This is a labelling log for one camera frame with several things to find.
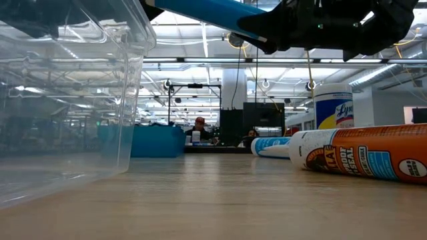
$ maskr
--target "white pillar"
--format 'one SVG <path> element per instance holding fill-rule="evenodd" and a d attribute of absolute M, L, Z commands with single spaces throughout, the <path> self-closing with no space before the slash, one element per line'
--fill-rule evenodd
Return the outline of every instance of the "white pillar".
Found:
<path fill-rule="evenodd" d="M 224 69 L 222 72 L 222 109 L 243 109 L 248 100 L 247 77 L 244 69 Z"/>

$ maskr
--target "table surface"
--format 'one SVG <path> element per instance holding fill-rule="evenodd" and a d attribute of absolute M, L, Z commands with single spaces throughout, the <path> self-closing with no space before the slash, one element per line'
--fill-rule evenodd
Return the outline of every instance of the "table surface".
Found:
<path fill-rule="evenodd" d="M 427 188 L 252 155 L 143 159 L 0 211 L 0 239 L 422 239 Z"/>

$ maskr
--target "person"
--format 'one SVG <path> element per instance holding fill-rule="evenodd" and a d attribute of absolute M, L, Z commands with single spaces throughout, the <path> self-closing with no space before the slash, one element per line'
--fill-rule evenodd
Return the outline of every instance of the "person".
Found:
<path fill-rule="evenodd" d="M 200 132 L 200 139 L 201 140 L 207 140 L 209 141 L 212 139 L 212 135 L 205 130 L 205 119 L 203 117 L 198 117 L 195 119 L 194 127 L 193 129 L 190 129 L 185 132 L 187 136 L 192 136 L 193 131 L 199 131 Z"/>
<path fill-rule="evenodd" d="M 259 137 L 260 134 L 255 129 L 250 129 L 248 132 L 248 137 Z"/>

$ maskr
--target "caulk tube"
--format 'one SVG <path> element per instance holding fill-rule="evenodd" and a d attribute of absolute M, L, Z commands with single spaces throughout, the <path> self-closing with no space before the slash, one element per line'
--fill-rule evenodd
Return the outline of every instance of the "caulk tube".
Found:
<path fill-rule="evenodd" d="M 242 17 L 265 13 L 264 10 L 234 0 L 145 0 L 152 6 L 228 29 L 265 42 L 266 39 L 238 27 Z"/>
<path fill-rule="evenodd" d="M 252 141 L 251 150 L 257 157 L 289 159 L 290 137 L 258 137 Z"/>
<path fill-rule="evenodd" d="M 290 158 L 302 169 L 427 184 L 427 124 L 297 132 Z"/>

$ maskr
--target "clear plastic bin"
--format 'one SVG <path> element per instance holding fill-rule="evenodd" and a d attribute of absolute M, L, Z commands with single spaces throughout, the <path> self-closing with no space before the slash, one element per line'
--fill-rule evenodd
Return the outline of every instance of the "clear plastic bin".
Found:
<path fill-rule="evenodd" d="M 137 0 L 0 2 L 0 207 L 127 170 L 154 45 Z"/>

